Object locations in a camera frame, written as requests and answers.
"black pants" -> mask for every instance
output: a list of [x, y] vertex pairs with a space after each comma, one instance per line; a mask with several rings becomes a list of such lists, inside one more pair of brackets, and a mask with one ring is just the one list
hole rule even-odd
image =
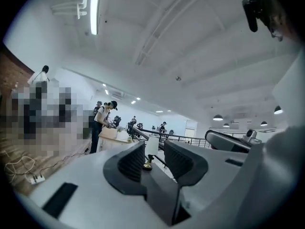
[[92, 124], [92, 144], [90, 154], [96, 153], [97, 143], [99, 141], [99, 133], [102, 131], [102, 124], [94, 121]]

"cable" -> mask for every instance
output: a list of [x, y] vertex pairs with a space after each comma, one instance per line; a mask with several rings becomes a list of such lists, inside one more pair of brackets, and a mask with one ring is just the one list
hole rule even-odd
[[[20, 174], [20, 173], [16, 173], [16, 169], [15, 169], [15, 166], [14, 166], [14, 165], [18, 164], [19, 162], [22, 162], [22, 163], [23, 163], [23, 158], [28, 158], [28, 159], [32, 160], [32, 161], [33, 161], [33, 164], [32, 164], [32, 166], [31, 166], [30, 169], [27, 169], [26, 166], [24, 166], [24, 167], [27, 169], [27, 171], [26, 171], [25, 173], [21, 173], [21, 174]], [[15, 162], [15, 163], [12, 163], [12, 162], [6, 163], [5, 166], [4, 166], [4, 171], [5, 171], [5, 169], [9, 170], [11, 173], [8, 174], [8, 173], [6, 172], [6, 174], [7, 174], [8, 176], [13, 176], [12, 180], [11, 180], [9, 183], [12, 183], [12, 182], [13, 182], [13, 180], [14, 180], [15, 177], [16, 177], [16, 175], [24, 175], [25, 179], [26, 179], [27, 181], [29, 181], [28, 178], [27, 178], [27, 176], [26, 176], [26, 174], [29, 173], [29, 172], [33, 169], [34, 164], [35, 164], [35, 160], [32, 159], [31, 157], [28, 157], [28, 156], [22, 156], [21, 159], [20, 159], [19, 161]], [[11, 166], [13, 167], [13, 170], [11, 170], [10, 168], [8, 168], [8, 165], [11, 165]]]
[[66, 156], [66, 157], [65, 157], [65, 158], [63, 158], [62, 160], [57, 161], [57, 162], [56, 162], [54, 165], [49, 166], [49, 167], [45, 167], [45, 168], [41, 169], [41, 170], [40, 170], [40, 172], [39, 172], [40, 177], [42, 177], [41, 172], [42, 172], [43, 170], [45, 170], [45, 169], [49, 169], [49, 168], [52, 168], [52, 167], [56, 166], [56, 165], [57, 165], [59, 162], [64, 161], [64, 160], [65, 160], [67, 157], [73, 157], [73, 156], [75, 156], [75, 155], [83, 155], [83, 154], [85, 154], [87, 151], [88, 151], [88, 148], [86, 148], [86, 150], [85, 150], [83, 153], [76, 153], [76, 154], [71, 155], [71, 156]]

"black cap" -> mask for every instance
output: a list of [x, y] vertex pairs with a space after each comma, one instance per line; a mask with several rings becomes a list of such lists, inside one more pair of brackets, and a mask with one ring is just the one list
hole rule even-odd
[[113, 105], [113, 108], [114, 108], [115, 110], [118, 110], [118, 109], [117, 109], [118, 103], [117, 103], [116, 101], [111, 101], [111, 103], [112, 103], [112, 105]]

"woman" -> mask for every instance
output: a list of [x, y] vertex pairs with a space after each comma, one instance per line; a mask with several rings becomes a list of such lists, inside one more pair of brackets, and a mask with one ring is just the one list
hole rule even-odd
[[111, 101], [107, 105], [104, 105], [99, 108], [92, 125], [92, 144], [90, 154], [96, 153], [97, 143], [99, 141], [99, 133], [102, 131], [103, 126], [109, 128], [109, 124], [107, 121], [109, 111], [111, 109], [118, 110], [117, 106], [118, 103], [116, 101]]

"black panel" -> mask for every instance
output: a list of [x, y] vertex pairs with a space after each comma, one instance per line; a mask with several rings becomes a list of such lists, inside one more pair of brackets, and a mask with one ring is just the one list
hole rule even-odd
[[78, 186], [75, 184], [65, 182], [42, 207], [42, 209], [49, 215], [58, 218], [77, 187]]
[[231, 158], [227, 159], [226, 163], [234, 165], [234, 166], [239, 166], [239, 167], [243, 166], [243, 162], [240, 162], [238, 160], [231, 159]]
[[105, 179], [123, 194], [144, 195], [146, 198], [146, 187], [140, 183], [145, 163], [145, 144], [138, 142], [128, 145], [129, 149], [106, 161], [103, 167]]
[[176, 143], [165, 141], [164, 155], [167, 166], [181, 187], [195, 185], [208, 171], [208, 163], [203, 157]]

